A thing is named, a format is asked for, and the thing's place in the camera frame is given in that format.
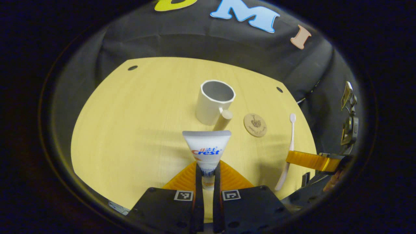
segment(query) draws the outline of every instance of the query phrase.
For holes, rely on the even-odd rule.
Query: toothbrush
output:
[[[290,140],[289,150],[293,151],[295,148],[294,134],[295,134],[295,121],[296,121],[296,115],[294,113],[290,114],[290,121],[292,122],[292,138]],[[277,182],[277,185],[275,187],[276,191],[279,191],[282,188],[283,183],[286,180],[287,172],[289,171],[289,165],[290,163],[286,162],[285,167],[283,168],[282,174],[280,175],[279,181]]]

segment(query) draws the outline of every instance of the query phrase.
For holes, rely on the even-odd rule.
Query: toothpaste tube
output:
[[[231,132],[183,131],[182,135],[202,170],[202,187],[206,190],[214,190],[214,171],[231,137]]]

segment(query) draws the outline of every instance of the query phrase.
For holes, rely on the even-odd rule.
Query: wooden coaster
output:
[[[244,117],[244,127],[251,135],[262,137],[267,132],[266,122],[257,114],[248,114]]]

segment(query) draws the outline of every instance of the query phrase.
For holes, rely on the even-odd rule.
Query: wooden peg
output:
[[[233,113],[231,111],[223,110],[220,114],[220,117],[217,120],[217,123],[214,126],[213,131],[224,130],[232,118],[233,118]]]

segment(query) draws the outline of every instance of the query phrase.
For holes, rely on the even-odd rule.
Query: blue letter m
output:
[[[238,21],[244,21],[255,15],[256,17],[253,20],[248,21],[251,26],[266,32],[275,32],[272,26],[275,18],[280,16],[279,14],[265,7],[248,8],[242,0],[222,0],[217,11],[211,12],[210,15],[215,18],[229,20],[233,17],[230,15],[231,9]]]

